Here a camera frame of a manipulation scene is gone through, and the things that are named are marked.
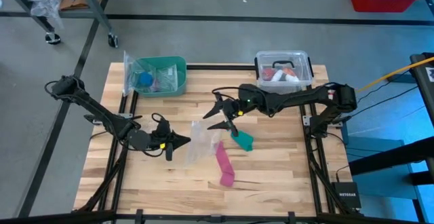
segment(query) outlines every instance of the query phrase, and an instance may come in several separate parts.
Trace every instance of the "wooden tabletop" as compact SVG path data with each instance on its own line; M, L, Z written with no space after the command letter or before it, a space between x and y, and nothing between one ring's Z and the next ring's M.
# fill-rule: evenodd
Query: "wooden tabletop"
M328 82L323 65L313 65L313 71L313 87ZM189 136L191 122L201 120L214 104L212 89L255 83L256 80L254 71L187 71L187 77L187 91L182 96L139 97L136 115L143 115L138 122L145 131L155 129L151 114L160 113L170 121L175 132ZM112 63L101 103L113 113L118 111L122 87L123 64ZM229 94L237 96L237 91ZM129 105L130 101L127 102L126 112ZM318 112L323 109L324 106L317 105ZM222 117L214 119L219 122ZM219 184L221 172L215 156L186 165L188 144L174 152L172 162L167 162L164 155L152 158L142 152L130 151L118 213L134 214L136 209L141 208L146 214L286 216L289 211L294 211L298 217L315 216L299 108L284 109L274 118L252 111L234 122L239 130L254 137L254 150L245 152L228 132L222 133L224 148L235 171L233 187ZM101 126L96 126L94 134L103 130ZM329 129L329 132L341 136L339 130ZM84 205L101 184L111 141L109 134L96 136L90 141L74 208ZM344 145L333 136L325 138L323 145L330 179L334 181L336 170L348 165ZM339 177L351 181L349 169L341 170ZM325 191L318 182L321 205L326 212ZM109 189L108 203L113 199L113 186Z

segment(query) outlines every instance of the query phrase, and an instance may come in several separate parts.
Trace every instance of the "concrete floor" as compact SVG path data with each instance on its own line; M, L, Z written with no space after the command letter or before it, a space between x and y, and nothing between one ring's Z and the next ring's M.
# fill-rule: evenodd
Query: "concrete floor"
M3 0L0 11L21 10L13 0ZM106 12L434 20L424 0L418 0L402 14L357 13L349 0L109 0ZM30 18L0 18L0 95L3 97L0 133L7 139L0 143L3 165L0 218L16 215L60 106L42 87L73 72L92 20L64 19L63 23L65 29L57 31L63 43L51 46L43 41L45 33ZM100 27L81 76L86 90L96 100L102 96L110 62L121 62L124 50L139 57L178 55L188 62L232 63L251 63L260 50L304 50L313 64L327 66L330 80L355 88L406 66L411 54L434 50L434 27L427 26L161 20L111 20L111 23L119 36L119 49L107 45L106 31ZM367 107L410 87L391 84L369 96L359 107ZM406 143L432 136L433 127L424 109L400 119L422 105L415 90L361 113L349 122L349 134L403 139ZM83 109L71 105L32 215L71 210L92 132L92 125L82 117L84 114ZM414 166L416 170L424 167L423 164ZM424 196L426 208L434 213L434 196ZM362 211L369 216L415 221L411 201L408 207L407 200L364 196L363 203L367 204ZM409 211L394 211L403 206Z

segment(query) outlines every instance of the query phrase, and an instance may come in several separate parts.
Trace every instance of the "red box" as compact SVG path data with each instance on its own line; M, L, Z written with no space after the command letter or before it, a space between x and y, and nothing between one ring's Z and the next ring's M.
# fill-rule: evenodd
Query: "red box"
M351 0L357 12L404 12L415 0Z

